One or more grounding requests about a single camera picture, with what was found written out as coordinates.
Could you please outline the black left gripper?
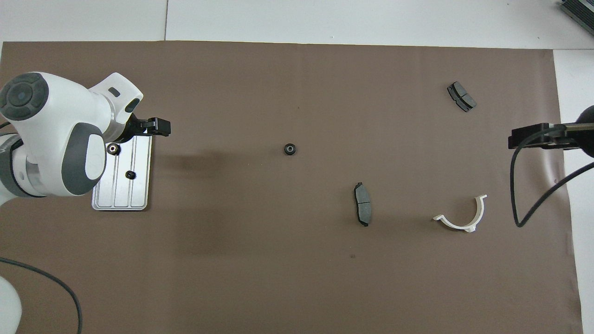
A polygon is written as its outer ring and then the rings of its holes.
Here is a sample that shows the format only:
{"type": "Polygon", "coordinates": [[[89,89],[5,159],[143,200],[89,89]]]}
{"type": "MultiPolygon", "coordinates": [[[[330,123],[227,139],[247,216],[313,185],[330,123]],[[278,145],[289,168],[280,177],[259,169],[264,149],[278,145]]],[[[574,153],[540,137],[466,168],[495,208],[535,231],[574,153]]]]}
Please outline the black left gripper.
{"type": "Polygon", "coordinates": [[[161,118],[149,118],[139,120],[134,113],[131,113],[122,132],[122,142],[128,142],[135,136],[163,136],[171,134],[170,121],[161,118]]]}

